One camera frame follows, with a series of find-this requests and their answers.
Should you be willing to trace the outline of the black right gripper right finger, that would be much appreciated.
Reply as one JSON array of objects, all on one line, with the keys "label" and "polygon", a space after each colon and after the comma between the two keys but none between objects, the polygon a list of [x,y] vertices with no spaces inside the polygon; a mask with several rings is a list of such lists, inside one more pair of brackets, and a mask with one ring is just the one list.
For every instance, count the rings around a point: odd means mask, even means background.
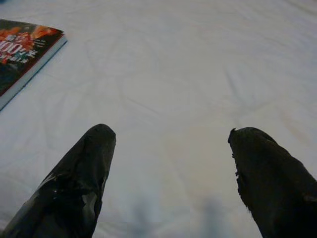
[{"label": "black right gripper right finger", "polygon": [[266,132],[233,128],[238,194],[264,238],[317,236],[317,181]]}]

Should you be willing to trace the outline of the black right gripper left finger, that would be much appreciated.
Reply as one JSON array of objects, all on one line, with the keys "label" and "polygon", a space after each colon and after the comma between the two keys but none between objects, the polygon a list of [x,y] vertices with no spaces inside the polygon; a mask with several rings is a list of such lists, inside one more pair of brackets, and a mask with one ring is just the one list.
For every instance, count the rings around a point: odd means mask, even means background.
[{"label": "black right gripper left finger", "polygon": [[88,129],[1,232],[2,238],[91,238],[116,146],[106,124]]}]

